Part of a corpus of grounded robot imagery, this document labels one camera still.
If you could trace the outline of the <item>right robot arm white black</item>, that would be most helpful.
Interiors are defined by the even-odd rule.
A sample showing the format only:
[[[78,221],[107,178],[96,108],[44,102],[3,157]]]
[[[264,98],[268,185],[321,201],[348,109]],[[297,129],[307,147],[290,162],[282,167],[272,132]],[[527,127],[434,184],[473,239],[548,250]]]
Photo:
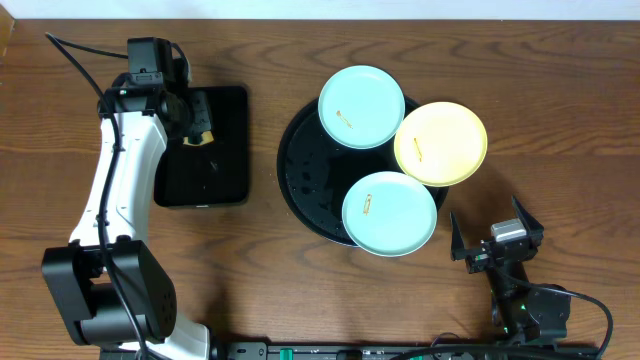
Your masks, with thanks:
[[[571,297],[552,284],[548,291],[529,282],[523,263],[538,253],[543,225],[516,199],[516,217],[491,226],[491,237],[479,246],[465,246],[454,214],[451,259],[464,261],[470,274],[484,273],[492,296],[492,321],[516,344],[551,345],[567,336]]]

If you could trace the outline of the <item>yellow plate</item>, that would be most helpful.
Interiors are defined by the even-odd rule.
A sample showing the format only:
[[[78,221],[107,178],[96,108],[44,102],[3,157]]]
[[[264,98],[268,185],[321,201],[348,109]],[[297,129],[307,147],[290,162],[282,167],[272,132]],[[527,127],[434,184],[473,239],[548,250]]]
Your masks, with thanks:
[[[432,102],[405,117],[393,150],[405,174],[427,186],[448,187],[478,170],[488,150],[488,135],[469,108]]]

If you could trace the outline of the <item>yellow green scrub sponge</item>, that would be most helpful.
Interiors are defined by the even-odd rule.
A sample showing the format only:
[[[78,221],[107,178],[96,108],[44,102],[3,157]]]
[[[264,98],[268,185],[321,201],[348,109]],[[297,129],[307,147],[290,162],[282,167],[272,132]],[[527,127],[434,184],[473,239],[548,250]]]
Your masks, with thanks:
[[[205,131],[200,134],[185,136],[183,144],[190,147],[200,147],[214,142],[211,131]]]

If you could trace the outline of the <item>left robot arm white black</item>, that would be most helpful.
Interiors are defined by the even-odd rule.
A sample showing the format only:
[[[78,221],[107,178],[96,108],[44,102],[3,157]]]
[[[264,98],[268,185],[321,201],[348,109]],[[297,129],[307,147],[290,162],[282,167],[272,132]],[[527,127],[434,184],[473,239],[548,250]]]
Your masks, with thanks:
[[[71,340],[133,359],[210,359],[211,332],[177,309],[173,282],[148,246],[156,170],[169,138],[196,128],[189,72],[126,73],[100,95],[101,148],[84,212],[42,260]]]

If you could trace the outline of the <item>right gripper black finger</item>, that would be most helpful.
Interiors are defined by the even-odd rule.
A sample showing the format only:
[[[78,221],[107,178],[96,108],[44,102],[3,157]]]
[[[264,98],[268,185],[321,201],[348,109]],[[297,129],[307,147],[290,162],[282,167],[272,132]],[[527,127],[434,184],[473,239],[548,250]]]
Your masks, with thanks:
[[[532,240],[542,240],[544,238],[544,226],[523,207],[515,195],[511,197],[511,200],[516,215],[523,224],[528,236]]]
[[[461,234],[457,218],[453,212],[450,213],[450,222],[452,227],[452,240],[450,247],[450,255],[452,261],[463,260],[466,257],[465,243]]]

